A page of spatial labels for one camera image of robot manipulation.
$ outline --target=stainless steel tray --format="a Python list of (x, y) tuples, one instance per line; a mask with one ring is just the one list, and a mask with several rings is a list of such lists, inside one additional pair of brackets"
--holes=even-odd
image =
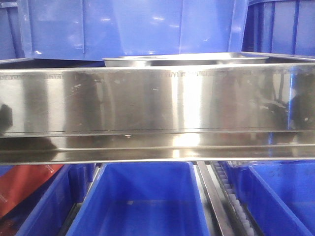
[(245, 53), (200, 53), (157, 56), (130, 56), (103, 59), (106, 67), (124, 66), (168, 66), (168, 65), (211, 65), (211, 64), (259, 64), (267, 56)]
[(314, 159), (314, 59), (268, 57), (0, 70), (0, 163)]

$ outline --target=metal pan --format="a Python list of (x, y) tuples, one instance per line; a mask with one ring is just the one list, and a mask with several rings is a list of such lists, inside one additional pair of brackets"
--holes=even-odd
[(244, 53), (196, 53), (154, 56), (130, 56), (103, 59), (106, 67), (212, 65), (212, 64), (261, 64), (268, 57)]

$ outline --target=blue plastic crate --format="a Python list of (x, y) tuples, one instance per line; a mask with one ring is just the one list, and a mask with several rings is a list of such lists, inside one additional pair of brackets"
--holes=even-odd
[(208, 236), (191, 163), (101, 167), (67, 236)]
[(250, 0), (243, 51), (315, 56), (315, 0)]
[(239, 52), (248, 0), (17, 0), (27, 58)]
[(250, 165), (242, 176), (236, 195), (264, 235), (315, 234), (314, 161)]
[(2, 221), (12, 220), (16, 236), (56, 236), (74, 203), (83, 201), (94, 164), (65, 165)]
[(17, 3), (0, 0), (0, 60), (23, 58)]
[(0, 177), (11, 170), (13, 166), (0, 166)]

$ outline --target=red object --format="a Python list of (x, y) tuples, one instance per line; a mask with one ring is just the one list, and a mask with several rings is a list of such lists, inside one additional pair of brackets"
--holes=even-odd
[(0, 236), (15, 236), (17, 230), (14, 228), (14, 221), (6, 220), (0, 222)]
[(0, 217), (45, 183), (63, 165), (14, 166), (0, 177)]

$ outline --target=blue storage box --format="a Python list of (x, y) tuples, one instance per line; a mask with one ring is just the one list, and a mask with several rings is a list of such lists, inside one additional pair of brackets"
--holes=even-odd
[(15, 1), (0, 0), (0, 60), (23, 58), (18, 7)]
[(315, 162), (296, 161), (250, 165), (233, 187), (264, 235), (312, 236), (314, 182)]
[(94, 164), (64, 165), (1, 219), (13, 221), (16, 236), (56, 236), (74, 203), (83, 201)]
[(243, 51), (315, 56), (315, 0), (250, 0)]
[(208, 236), (192, 164), (102, 166), (67, 233), (86, 235)]
[(248, 0), (17, 0), (27, 58), (239, 52)]

